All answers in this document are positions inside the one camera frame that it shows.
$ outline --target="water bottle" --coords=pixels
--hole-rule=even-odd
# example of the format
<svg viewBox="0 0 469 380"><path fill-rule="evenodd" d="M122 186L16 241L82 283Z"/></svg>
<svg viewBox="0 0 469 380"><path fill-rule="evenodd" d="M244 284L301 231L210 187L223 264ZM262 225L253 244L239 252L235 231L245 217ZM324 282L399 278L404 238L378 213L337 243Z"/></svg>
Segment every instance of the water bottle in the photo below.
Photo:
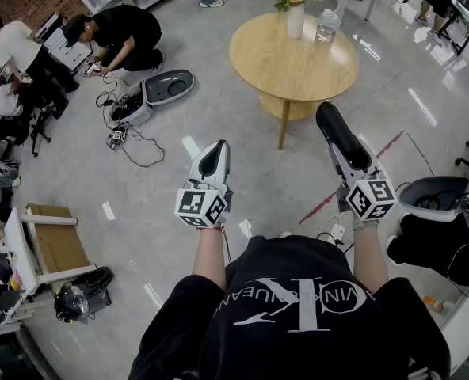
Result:
<svg viewBox="0 0 469 380"><path fill-rule="evenodd" d="M339 28L340 18L338 18L338 15L330 9L324 9L319 16L319 24L315 36L323 42L331 42Z"/></svg>

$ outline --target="black t-shirt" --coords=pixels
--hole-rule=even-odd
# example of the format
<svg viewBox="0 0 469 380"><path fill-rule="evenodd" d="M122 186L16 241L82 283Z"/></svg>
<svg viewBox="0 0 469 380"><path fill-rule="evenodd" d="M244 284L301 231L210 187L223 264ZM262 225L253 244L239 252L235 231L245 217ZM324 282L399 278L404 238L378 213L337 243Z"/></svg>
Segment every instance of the black t-shirt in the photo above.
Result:
<svg viewBox="0 0 469 380"><path fill-rule="evenodd" d="M194 370L200 379L394 380L407 378L410 357L449 373L448 346L407 279L369 294L339 249L297 236L247 249L227 271L226 294L199 275L177 284L143 335L131 380Z"/></svg>
<svg viewBox="0 0 469 380"><path fill-rule="evenodd" d="M100 47L122 44L131 36L135 44L141 40L160 35L161 27L157 19L147 11L135 6L117 6L105 9L95 14L93 20L99 27L99 31L93 35L93 40Z"/></svg>

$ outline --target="gray floor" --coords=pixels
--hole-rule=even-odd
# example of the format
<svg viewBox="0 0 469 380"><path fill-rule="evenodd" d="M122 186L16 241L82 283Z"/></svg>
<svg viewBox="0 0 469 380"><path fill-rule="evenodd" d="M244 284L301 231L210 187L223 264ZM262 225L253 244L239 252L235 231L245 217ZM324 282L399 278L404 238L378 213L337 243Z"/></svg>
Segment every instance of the gray floor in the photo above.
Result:
<svg viewBox="0 0 469 380"><path fill-rule="evenodd" d="M469 47L459 58L448 45L442 48L427 38L426 28L414 22L420 1L410 0L400 13L394 0L379 0L368 23L363 20L368 1L349 0L341 27L359 54L360 75L334 103L375 152L394 139L381 156L394 184L431 173L466 173L454 169L453 161L466 155L469 139ZM334 4L324 0L307 10L317 15ZM141 169L108 149L108 130L94 104L106 88L98 78L82 80L63 117L48 126L53 141L41 145L38 158L24 147L18 205L69 207L78 217L90 260L116 275L110 285L112 306L87 326L58 322L51 307L26 321L64 380L126 378L143 331L158 311L150 289L166 300L191 271L197 233L173 216L190 163L181 142L185 136L199 148L217 139L231 145L229 184L236 193L227 235L233 257L247 242L240 222L249 220L269 236L283 230L315 236L336 214L329 202L299 224L337 187L314 119L291 122L284 149L277 150L280 121L261 110L257 92L230 64L234 31L271 11L273 0L226 0L218 9L201 9L197 0L167 0L153 10L162 25L159 46L166 69L189 69L197 80L186 98L159 108L142 127L166 149L163 163ZM457 27L455 37L461 39L464 32ZM147 142L131 139L127 148L139 162L158 156ZM103 211L106 201L114 221ZM394 211L381 224L382 243L395 229L398 214ZM426 269L390 266L390 272L410 277L420 295L457 296L446 280Z"/></svg>

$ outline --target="black cap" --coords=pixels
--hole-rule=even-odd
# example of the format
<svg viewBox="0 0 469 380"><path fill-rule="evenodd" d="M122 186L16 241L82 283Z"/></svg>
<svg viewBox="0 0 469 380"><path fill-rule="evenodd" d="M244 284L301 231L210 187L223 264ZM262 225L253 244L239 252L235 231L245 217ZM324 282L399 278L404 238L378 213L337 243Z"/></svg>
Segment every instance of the black cap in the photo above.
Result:
<svg viewBox="0 0 469 380"><path fill-rule="evenodd" d="M63 35L67 40L67 47L78 42L79 36L85 31L85 23L89 18L83 14L72 17L63 27Z"/></svg>

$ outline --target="vase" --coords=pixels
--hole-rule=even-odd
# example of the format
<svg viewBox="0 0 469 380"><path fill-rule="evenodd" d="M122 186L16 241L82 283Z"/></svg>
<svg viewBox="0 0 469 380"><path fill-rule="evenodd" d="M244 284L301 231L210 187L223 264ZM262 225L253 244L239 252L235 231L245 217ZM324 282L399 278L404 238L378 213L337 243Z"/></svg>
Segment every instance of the vase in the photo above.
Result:
<svg viewBox="0 0 469 380"><path fill-rule="evenodd" d="M299 4L289 8L288 11L288 35L295 40L301 38L303 25L305 24L305 6Z"/></svg>

